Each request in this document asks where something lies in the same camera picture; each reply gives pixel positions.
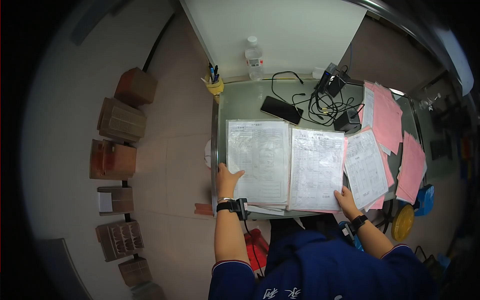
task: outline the silver bracelet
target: silver bracelet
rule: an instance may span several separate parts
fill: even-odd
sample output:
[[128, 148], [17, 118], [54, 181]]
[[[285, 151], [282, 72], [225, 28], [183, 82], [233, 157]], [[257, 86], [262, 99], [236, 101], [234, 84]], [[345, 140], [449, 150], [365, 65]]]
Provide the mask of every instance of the silver bracelet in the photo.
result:
[[232, 198], [228, 198], [228, 197], [222, 197], [220, 199], [218, 199], [216, 202], [219, 203], [220, 201], [223, 201], [223, 200], [235, 200], [235, 199], [232, 199]]

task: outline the yellow pen holder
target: yellow pen holder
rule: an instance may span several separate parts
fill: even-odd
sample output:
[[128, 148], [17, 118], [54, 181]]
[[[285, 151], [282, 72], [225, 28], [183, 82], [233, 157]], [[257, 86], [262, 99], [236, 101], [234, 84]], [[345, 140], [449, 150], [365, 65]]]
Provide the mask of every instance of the yellow pen holder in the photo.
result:
[[[205, 76], [206, 81], [208, 81], [208, 78], [210, 78], [210, 75]], [[214, 95], [214, 96], [219, 95], [221, 92], [223, 92], [222, 77], [218, 78], [218, 82], [216, 82], [214, 84], [205, 84], [205, 86], [207, 87], [207, 90], [210, 93], [212, 93], [212, 95]]]

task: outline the smartphone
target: smartphone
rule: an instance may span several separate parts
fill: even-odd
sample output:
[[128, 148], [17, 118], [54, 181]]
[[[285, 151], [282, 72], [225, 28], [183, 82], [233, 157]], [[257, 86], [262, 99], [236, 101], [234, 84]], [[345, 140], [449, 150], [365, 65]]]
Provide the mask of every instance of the smartphone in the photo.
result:
[[260, 108], [261, 111], [266, 112], [269, 115], [281, 118], [293, 125], [300, 123], [303, 109], [295, 108], [295, 106], [267, 96]]

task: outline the black wrist strap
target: black wrist strap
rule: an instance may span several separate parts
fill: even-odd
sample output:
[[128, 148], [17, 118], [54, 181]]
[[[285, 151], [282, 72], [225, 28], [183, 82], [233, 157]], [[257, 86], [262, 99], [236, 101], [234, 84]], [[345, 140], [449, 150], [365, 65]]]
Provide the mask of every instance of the black wrist strap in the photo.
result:
[[359, 231], [359, 228], [365, 224], [365, 221], [368, 220], [366, 215], [361, 215], [353, 219], [352, 226], [355, 229], [355, 232]]
[[216, 212], [228, 209], [231, 213], [240, 211], [240, 208], [236, 201], [228, 200], [227, 202], [222, 202], [216, 205]]
[[219, 212], [223, 209], [228, 209], [228, 211], [230, 211], [231, 213], [237, 213], [240, 221], [248, 219], [246, 198], [228, 200], [227, 202], [218, 203], [216, 205], [216, 212]]

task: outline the marker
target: marker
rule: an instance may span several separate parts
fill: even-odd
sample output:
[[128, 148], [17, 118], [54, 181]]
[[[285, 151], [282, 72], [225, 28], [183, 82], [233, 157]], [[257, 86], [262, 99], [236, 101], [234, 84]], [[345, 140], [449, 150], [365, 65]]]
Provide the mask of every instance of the marker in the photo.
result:
[[213, 82], [215, 79], [215, 72], [213, 72], [213, 68], [210, 68], [210, 73], [212, 75], [212, 82]]

